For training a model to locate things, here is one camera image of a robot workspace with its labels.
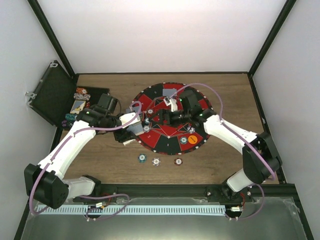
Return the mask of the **blue backed card deck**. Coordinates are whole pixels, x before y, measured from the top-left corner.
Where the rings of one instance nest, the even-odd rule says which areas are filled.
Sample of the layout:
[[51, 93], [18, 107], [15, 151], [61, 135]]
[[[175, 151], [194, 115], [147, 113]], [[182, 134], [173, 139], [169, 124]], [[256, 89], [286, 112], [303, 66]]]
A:
[[126, 132], [124, 134], [124, 141], [122, 142], [124, 146], [133, 143], [134, 141], [136, 141], [137, 136], [144, 133], [143, 126], [140, 123], [130, 125], [125, 130]]

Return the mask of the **brown red 100 chip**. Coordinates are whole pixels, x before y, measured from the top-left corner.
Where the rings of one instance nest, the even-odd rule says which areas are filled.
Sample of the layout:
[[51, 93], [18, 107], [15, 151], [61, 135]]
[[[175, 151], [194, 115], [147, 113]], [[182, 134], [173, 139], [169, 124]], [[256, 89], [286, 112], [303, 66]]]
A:
[[154, 112], [154, 111], [153, 111], [152, 109], [148, 109], [148, 110], [147, 110], [147, 113], [148, 113], [149, 115], [153, 114], [153, 112]]

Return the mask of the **blue orange 10 chip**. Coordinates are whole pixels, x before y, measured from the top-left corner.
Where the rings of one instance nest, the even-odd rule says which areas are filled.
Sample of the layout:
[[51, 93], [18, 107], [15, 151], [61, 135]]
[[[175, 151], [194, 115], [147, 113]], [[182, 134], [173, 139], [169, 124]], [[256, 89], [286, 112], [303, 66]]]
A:
[[148, 125], [145, 125], [145, 126], [143, 127], [143, 131], [144, 131], [145, 133], [148, 133], [148, 132], [150, 131], [150, 127], [149, 127]]

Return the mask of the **orange big blind button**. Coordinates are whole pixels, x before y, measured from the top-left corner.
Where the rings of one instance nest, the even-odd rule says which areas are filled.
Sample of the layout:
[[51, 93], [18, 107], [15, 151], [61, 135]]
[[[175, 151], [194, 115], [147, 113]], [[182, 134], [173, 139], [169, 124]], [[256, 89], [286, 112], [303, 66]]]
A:
[[196, 136], [196, 135], [190, 135], [190, 136], [188, 137], [188, 142], [189, 142], [190, 144], [192, 144], [192, 145], [197, 144], [197, 143], [198, 143], [198, 138], [197, 138], [197, 136]]

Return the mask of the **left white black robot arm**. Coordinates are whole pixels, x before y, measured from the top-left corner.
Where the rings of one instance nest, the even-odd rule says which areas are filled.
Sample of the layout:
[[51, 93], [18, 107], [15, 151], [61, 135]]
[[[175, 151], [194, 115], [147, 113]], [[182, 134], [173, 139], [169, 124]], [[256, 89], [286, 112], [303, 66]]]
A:
[[97, 132], [125, 133], [128, 126], [140, 123], [140, 101], [131, 103], [129, 113], [114, 116], [117, 103], [116, 98], [102, 94], [97, 104], [84, 108], [77, 114], [67, 135], [48, 156], [37, 165], [29, 164], [24, 169], [29, 209], [34, 215], [38, 214], [34, 208], [34, 201], [58, 209], [69, 199], [81, 197], [97, 202], [101, 198], [102, 189], [97, 186], [99, 180], [88, 175], [65, 179], [65, 174], [83, 147]]

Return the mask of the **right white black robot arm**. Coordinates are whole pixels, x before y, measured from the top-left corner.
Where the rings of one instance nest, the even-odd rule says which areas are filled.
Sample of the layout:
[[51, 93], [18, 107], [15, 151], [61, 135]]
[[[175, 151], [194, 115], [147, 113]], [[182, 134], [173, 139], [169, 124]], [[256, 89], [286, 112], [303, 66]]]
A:
[[211, 108], [203, 108], [191, 90], [181, 93], [178, 100], [166, 96], [166, 109], [155, 110], [149, 117], [157, 117], [157, 124], [177, 127], [189, 123], [197, 130], [204, 130], [236, 149], [242, 155], [242, 169], [228, 177], [221, 185], [223, 198], [229, 202], [240, 196], [240, 191], [254, 184], [259, 185], [269, 177], [276, 178], [281, 167], [279, 153], [271, 135], [244, 130], [222, 118]]

